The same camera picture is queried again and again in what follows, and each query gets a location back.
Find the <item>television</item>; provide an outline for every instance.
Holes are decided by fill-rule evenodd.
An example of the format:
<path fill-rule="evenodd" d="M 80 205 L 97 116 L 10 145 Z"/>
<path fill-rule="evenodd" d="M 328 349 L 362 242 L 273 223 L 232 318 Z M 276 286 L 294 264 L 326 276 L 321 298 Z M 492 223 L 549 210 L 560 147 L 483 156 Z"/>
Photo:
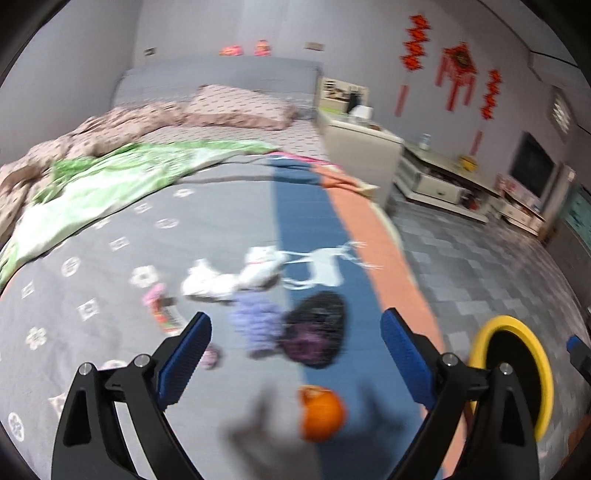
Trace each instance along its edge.
<path fill-rule="evenodd" d="M 554 171 L 554 162 L 537 140 L 525 133 L 509 175 L 538 198 L 544 194 Z"/>

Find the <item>wall switch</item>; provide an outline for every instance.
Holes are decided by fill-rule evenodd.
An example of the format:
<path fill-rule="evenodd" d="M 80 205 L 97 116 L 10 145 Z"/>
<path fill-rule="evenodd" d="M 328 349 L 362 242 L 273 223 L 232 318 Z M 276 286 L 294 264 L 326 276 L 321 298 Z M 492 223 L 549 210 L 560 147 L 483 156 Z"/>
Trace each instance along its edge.
<path fill-rule="evenodd" d="M 317 43 L 315 41 L 307 41 L 306 46 L 304 47 L 306 50 L 316 50 L 316 51 L 324 51 L 325 45 L 323 43 Z"/>

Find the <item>window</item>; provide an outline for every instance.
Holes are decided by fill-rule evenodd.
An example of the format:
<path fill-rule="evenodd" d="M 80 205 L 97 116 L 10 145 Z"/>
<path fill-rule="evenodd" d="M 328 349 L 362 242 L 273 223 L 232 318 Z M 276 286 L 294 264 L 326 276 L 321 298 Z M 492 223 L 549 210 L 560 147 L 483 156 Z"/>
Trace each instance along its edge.
<path fill-rule="evenodd" d="M 564 92 L 556 87 L 552 88 L 550 120 L 558 131 L 558 134 L 562 137 L 562 140 L 566 141 L 569 136 L 570 127 L 575 123 L 575 120 Z"/>

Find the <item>floor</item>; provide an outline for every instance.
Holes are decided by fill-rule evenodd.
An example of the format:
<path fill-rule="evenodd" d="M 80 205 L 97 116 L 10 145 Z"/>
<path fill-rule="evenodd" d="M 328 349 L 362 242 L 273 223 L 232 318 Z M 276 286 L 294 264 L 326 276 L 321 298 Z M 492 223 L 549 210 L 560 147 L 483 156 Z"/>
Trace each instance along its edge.
<path fill-rule="evenodd" d="M 506 314 L 540 339 L 553 370 L 553 418 L 538 443 L 542 479 L 557 470 L 566 439 L 589 405 L 589 387 L 570 365 L 566 340 L 588 340 L 570 286 L 541 244 L 501 220 L 483 225 L 408 203 L 393 194 L 391 219 L 446 346 L 467 359 L 473 338 Z"/>

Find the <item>gray headboard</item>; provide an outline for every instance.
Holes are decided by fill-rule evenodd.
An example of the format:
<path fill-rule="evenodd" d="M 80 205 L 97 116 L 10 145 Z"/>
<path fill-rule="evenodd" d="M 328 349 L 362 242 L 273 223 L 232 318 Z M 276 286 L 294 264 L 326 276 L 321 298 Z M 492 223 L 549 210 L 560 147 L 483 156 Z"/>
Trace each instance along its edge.
<path fill-rule="evenodd" d="M 152 63 L 125 72 L 113 106 L 136 107 L 155 101 L 184 102 L 201 85 L 214 83 L 258 90 L 298 106 L 300 117 L 314 109 L 320 63 L 279 57 L 206 56 Z"/>

